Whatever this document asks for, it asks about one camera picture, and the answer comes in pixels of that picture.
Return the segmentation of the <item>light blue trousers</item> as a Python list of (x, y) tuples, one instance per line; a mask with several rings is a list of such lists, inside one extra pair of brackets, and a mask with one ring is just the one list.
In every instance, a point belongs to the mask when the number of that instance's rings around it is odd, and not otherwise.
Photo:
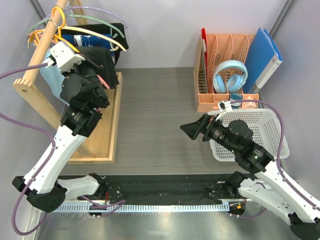
[(62, 92), (62, 83), (65, 77), (61, 74), (57, 65), (42, 67), (39, 71), (41, 76), (44, 78), (44, 80), (50, 87), (52, 94), (65, 105), (69, 106), (69, 103), (67, 103), (60, 97), (60, 94)]

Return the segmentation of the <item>orange plastic hanger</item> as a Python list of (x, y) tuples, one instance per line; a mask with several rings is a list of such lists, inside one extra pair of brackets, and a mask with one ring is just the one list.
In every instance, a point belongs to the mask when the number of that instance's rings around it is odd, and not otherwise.
[[(60, 13), (60, 15), (62, 17), (62, 24), (61, 25), (57, 25), (52, 19), (55, 15), (55, 12), (57, 12), (57, 11)], [(66, 26), (66, 14), (64, 13), (63, 7), (58, 6), (58, 5), (53, 7), (51, 10), (51, 16), (48, 19), (48, 21), (52, 22), (55, 25), (55, 30), (53, 31), (53, 36), (50, 41), (54, 42), (56, 44), (59, 41), (64, 42), (76, 54), (80, 53), (80, 51), (73, 44), (71, 44), (69, 41), (67, 41), (66, 39), (64, 39), (62, 37), (62, 28)], [(37, 47), (38, 44), (40, 43), (41, 37), (44, 35), (44, 32), (45, 32), (45, 29), (38, 29), (38, 30), (34, 30), (33, 32), (31, 32), (27, 37), (27, 46), (30, 47), (30, 42), (33, 42), (35, 44), (35, 46)]]

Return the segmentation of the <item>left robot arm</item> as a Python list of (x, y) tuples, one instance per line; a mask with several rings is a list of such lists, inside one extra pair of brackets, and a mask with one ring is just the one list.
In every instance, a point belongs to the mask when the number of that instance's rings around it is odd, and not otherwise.
[(102, 118), (99, 108), (110, 103), (100, 81), (101, 64), (73, 64), (64, 70), (60, 98), (69, 107), (51, 144), (36, 165), (25, 175), (16, 176), (12, 185), (35, 208), (46, 213), (56, 210), (65, 200), (92, 196), (101, 200), (106, 195), (102, 177), (90, 173), (69, 180), (58, 176), (73, 153), (91, 135)]

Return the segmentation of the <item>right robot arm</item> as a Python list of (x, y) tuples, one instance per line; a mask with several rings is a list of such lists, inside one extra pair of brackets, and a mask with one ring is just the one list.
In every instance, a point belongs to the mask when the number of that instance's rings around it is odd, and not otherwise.
[(202, 134), (204, 142), (213, 140), (232, 152), (235, 162), (245, 171), (265, 182), (264, 189), (249, 177), (236, 171), (227, 180), (225, 191), (231, 198), (249, 198), (282, 219), (301, 240), (320, 238), (320, 202), (301, 189), (278, 168), (274, 156), (253, 140), (253, 131), (243, 120), (224, 126), (218, 116), (204, 114), (180, 129), (195, 140)]

